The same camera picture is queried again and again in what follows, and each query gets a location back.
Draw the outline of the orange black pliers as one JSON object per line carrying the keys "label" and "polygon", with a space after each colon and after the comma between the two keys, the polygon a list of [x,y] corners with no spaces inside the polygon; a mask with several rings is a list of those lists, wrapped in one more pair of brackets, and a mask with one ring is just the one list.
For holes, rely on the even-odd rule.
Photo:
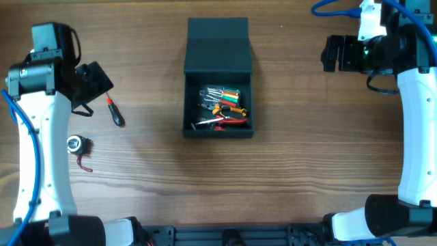
{"label": "orange black pliers", "polygon": [[223,114],[224,111],[230,111],[230,112],[234,112],[234,113],[239,113],[241,114],[243,117],[247,117],[248,112],[246,109],[243,108],[237,108],[237,107],[230,107],[228,105],[220,105],[220,104],[200,104],[200,107],[203,109],[207,109],[208,111],[212,112],[212,115],[214,116],[225,116]]}

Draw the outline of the clear case coloured screwdrivers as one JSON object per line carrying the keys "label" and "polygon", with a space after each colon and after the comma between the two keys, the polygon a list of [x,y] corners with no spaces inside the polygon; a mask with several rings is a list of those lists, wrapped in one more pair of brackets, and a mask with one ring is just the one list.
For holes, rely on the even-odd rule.
{"label": "clear case coloured screwdrivers", "polygon": [[203,86],[199,90],[199,97],[203,102],[227,105],[230,107],[240,106],[241,95],[242,92],[240,90],[215,85]]}

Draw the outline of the red handled cutters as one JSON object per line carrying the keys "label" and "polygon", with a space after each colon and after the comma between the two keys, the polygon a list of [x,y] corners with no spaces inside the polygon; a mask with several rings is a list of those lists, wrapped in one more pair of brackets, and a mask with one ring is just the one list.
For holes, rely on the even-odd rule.
{"label": "red handled cutters", "polygon": [[247,119],[235,119],[229,116],[216,116],[217,122],[213,124],[214,131],[225,131],[225,126],[242,126],[247,123]]}

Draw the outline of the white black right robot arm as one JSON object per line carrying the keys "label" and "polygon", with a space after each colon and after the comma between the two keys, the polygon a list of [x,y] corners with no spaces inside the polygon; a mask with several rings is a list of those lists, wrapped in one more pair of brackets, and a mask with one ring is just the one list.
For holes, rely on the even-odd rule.
{"label": "white black right robot arm", "polygon": [[391,242],[436,235],[436,24],[431,1],[363,1],[344,12],[357,36],[329,36],[324,70],[395,78],[401,97],[404,160],[395,195],[370,195],[364,207],[325,216],[323,243]]}

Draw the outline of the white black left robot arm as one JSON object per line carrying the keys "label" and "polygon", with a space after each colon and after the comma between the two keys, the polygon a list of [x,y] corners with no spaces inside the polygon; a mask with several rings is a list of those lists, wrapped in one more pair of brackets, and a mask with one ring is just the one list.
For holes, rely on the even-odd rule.
{"label": "white black left robot arm", "polygon": [[19,191],[13,226],[1,230],[2,245],[152,245],[134,217],[103,222],[79,215],[72,195],[68,124],[73,114],[92,116],[89,103],[113,83],[96,62],[81,63],[79,38],[62,23],[31,29],[33,50],[11,66],[2,91],[19,131]]}

